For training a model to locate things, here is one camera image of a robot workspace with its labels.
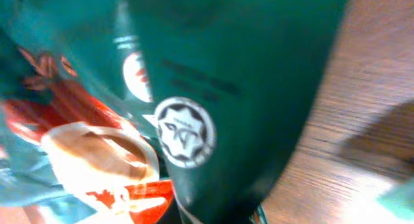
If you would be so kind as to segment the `light teal snack wrapper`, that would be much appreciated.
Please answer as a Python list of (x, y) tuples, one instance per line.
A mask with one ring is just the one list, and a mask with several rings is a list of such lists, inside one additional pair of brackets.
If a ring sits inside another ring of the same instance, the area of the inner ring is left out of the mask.
[(413, 223), (413, 179), (392, 188), (376, 201), (397, 219)]

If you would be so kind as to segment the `green Nescafe coffee bag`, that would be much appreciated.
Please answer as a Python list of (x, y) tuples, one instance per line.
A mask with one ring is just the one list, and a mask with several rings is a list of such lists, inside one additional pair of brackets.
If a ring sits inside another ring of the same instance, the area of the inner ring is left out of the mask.
[(1, 0), (1, 206), (265, 223), (348, 0)]

